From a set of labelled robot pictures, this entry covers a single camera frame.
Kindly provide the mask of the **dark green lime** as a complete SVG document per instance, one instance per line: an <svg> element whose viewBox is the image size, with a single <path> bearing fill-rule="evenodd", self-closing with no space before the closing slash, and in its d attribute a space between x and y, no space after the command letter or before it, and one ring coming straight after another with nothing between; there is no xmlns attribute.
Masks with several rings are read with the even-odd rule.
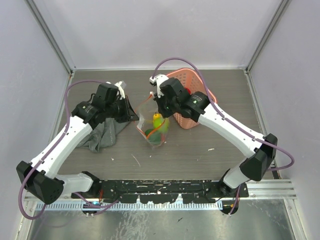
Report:
<svg viewBox="0 0 320 240"><path fill-rule="evenodd" d="M149 136L147 140L152 145L159 145L162 142L162 134L159 131L155 131L150 134L152 131L153 129L149 128L144 132L146 136Z"/></svg>

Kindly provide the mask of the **yellow pear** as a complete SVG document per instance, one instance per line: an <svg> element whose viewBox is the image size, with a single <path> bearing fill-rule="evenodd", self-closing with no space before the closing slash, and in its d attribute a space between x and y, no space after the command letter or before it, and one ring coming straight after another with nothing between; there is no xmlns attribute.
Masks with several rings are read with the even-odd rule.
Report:
<svg viewBox="0 0 320 240"><path fill-rule="evenodd" d="M158 119L163 120L163 117L160 113L155 113L152 117L153 121L156 121Z"/></svg>

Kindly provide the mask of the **green apple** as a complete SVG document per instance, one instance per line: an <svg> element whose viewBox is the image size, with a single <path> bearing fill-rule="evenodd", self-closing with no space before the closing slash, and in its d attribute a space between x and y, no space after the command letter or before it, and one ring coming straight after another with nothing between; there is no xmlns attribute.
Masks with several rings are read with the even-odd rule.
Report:
<svg viewBox="0 0 320 240"><path fill-rule="evenodd" d="M153 120L153 128L163 134L168 132L169 124L170 121L168 118L158 117Z"/></svg>

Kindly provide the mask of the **clear zip bag orange zipper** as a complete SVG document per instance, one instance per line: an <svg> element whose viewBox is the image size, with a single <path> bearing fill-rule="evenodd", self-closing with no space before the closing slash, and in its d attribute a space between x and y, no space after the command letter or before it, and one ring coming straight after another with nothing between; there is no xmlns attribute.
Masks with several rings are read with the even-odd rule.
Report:
<svg viewBox="0 0 320 240"><path fill-rule="evenodd" d="M142 137L149 143L148 136L145 135L145 131L148 129L153 129L153 131L150 133L154 133L155 130L153 127L153 115L158 112L158 105L156 101L154 100L154 93L151 91L149 93L149 96L142 101L137 108L135 109L135 112L139 116L139 121L135 121L135 127L139 131L139 133L142 135ZM161 133L161 143L158 145L150 144L153 148L160 147L162 144L165 143L167 138L167 133Z"/></svg>

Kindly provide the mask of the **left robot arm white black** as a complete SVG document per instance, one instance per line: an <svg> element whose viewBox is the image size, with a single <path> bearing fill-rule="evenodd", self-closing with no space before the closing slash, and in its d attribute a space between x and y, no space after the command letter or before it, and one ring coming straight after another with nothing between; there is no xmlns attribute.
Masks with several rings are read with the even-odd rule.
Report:
<svg viewBox="0 0 320 240"><path fill-rule="evenodd" d="M126 84L119 81L100 83L89 101L82 101L68 111L67 123L52 142L30 162L21 161L17 173L23 187L46 205L61 195L84 193L88 198L99 195L102 184L98 177L83 171L59 175L59 169L76 146L106 119L118 123L137 121L125 94Z"/></svg>

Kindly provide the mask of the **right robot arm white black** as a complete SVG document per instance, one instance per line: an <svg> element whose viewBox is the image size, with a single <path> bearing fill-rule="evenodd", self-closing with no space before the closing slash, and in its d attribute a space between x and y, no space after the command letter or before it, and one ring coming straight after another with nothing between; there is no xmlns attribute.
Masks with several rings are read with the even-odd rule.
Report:
<svg viewBox="0 0 320 240"><path fill-rule="evenodd" d="M191 119L206 126L237 147L244 155L238 165L226 171L218 182L218 190L225 197L231 197L237 188L249 181L260 181L276 155L278 139L273 134L266 136L251 130L233 117L224 113L203 92L192 94L174 77L159 74L149 82L156 87L153 99L158 112L165 118L173 114Z"/></svg>

